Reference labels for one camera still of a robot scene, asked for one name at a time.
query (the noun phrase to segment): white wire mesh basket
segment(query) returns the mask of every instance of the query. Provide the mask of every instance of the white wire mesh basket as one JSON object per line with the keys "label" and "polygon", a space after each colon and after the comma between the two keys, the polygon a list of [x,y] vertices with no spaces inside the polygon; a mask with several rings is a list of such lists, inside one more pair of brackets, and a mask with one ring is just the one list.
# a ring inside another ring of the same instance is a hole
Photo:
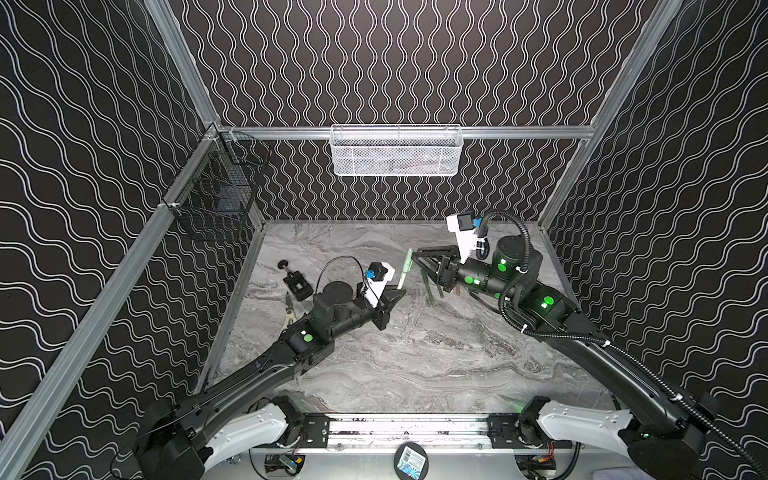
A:
{"label": "white wire mesh basket", "polygon": [[458,125],[333,125],[333,173],[344,177],[452,177],[462,156]]}

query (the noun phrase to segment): marble surface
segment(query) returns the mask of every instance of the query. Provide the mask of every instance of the marble surface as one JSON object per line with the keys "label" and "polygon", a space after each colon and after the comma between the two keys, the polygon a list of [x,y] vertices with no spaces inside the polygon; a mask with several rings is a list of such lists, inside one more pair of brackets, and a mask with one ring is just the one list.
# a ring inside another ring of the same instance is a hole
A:
{"label": "marble surface", "polygon": [[[531,225],[533,247],[542,252],[539,280],[561,289],[560,280]],[[498,238],[517,233],[493,224]],[[277,337],[285,317],[281,259],[312,284],[323,265],[354,255],[363,266],[386,261],[397,268],[409,248],[455,243],[442,223],[271,223],[215,380],[256,358]],[[358,279],[351,260],[332,264],[322,285]],[[515,332],[500,316],[455,291],[430,307],[421,273],[406,278],[408,295],[380,332],[366,325],[336,341],[336,351],[298,380],[279,388],[306,411],[321,412],[510,412],[535,395],[575,406],[611,409],[607,390],[581,367],[535,339]],[[302,309],[295,302],[297,316]],[[305,311],[310,300],[303,302]]]}

